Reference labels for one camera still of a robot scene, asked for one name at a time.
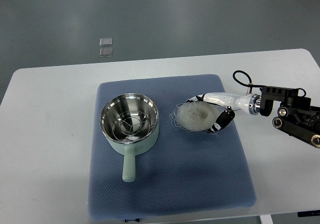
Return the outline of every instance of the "saucepan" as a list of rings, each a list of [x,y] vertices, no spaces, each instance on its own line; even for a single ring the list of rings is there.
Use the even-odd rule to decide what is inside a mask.
[[[154,146],[159,135],[155,103],[139,93],[126,93],[109,101],[100,115],[100,127],[111,147],[124,155],[122,179],[136,178],[136,156]]]

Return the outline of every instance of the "robotic hand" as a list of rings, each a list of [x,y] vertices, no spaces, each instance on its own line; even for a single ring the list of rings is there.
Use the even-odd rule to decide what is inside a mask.
[[[244,84],[236,78],[237,73],[246,75],[249,84]],[[306,97],[302,88],[284,88],[265,85],[253,85],[250,76],[244,71],[237,70],[233,79],[242,86],[248,87],[245,96],[213,92],[197,95],[187,102],[203,101],[226,107],[216,120],[216,123],[207,132],[216,132],[226,127],[235,117],[234,111],[243,110],[250,115],[268,117],[273,109],[274,101],[280,102],[278,116],[272,120],[273,126],[313,147],[320,148],[320,107],[311,106],[311,99]],[[259,88],[261,95],[252,94],[253,88]]]

